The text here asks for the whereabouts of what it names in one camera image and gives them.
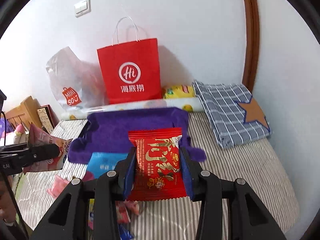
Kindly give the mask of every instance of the yellow snack bag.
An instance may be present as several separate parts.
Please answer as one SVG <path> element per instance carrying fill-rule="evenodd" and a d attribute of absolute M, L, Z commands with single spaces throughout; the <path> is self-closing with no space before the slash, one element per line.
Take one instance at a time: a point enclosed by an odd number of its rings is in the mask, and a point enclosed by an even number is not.
<path fill-rule="evenodd" d="M 193 97 L 195 97 L 195 92 L 192 86 L 179 85 L 164 88 L 164 99 Z"/>

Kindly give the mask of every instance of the person's hand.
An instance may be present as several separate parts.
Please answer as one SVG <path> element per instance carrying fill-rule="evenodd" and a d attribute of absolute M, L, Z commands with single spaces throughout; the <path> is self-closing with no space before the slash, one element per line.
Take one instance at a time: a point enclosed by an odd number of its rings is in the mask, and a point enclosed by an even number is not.
<path fill-rule="evenodd" d="M 12 177 L 9 176 L 8 180 L 12 185 Z M 0 219 L 4 219 L 7 223 L 12 223 L 16 220 L 16 210 L 13 202 L 10 198 L 7 187 L 5 186 L 4 180 L 0 175 Z"/>

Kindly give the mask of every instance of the wooden headboard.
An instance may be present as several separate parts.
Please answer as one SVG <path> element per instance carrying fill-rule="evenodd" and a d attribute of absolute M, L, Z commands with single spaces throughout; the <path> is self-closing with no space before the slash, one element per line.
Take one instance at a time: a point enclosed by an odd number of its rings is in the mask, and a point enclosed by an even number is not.
<path fill-rule="evenodd" d="M 42 124 L 37 113 L 38 108 L 38 102 L 29 96 L 21 102 L 20 106 L 5 112 L 5 117 L 14 128 L 22 122 L 28 129 L 30 129 L 31 123 L 41 128 Z"/>

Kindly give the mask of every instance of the metal screw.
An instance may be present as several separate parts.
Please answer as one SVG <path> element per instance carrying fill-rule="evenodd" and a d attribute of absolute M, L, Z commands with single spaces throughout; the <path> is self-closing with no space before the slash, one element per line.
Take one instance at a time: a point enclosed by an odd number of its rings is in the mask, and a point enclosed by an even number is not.
<path fill-rule="evenodd" d="M 71 181 L 71 184 L 72 185 L 78 185 L 80 183 L 80 179 L 78 179 L 78 178 L 75 178 L 75 179 L 73 179 L 72 181 Z"/>
<path fill-rule="evenodd" d="M 210 171 L 203 170 L 203 171 L 201 171 L 200 174 L 201 174 L 202 176 L 204 176 L 204 177 L 208 177 L 208 176 L 210 176 Z"/>
<path fill-rule="evenodd" d="M 244 185 L 245 184 L 245 180 L 243 178 L 239 178 L 237 179 L 237 183 L 240 185 Z"/>
<path fill-rule="evenodd" d="M 108 177 L 114 177 L 117 173 L 115 171 L 108 171 L 107 176 Z"/>

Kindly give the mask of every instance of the white plastic bag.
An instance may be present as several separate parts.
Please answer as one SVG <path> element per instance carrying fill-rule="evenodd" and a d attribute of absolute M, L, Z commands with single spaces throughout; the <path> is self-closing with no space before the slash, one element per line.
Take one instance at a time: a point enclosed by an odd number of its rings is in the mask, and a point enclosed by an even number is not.
<path fill-rule="evenodd" d="M 65 110 L 103 106 L 105 86 L 100 68 L 86 66 L 66 47 L 47 62 L 51 91 Z"/>

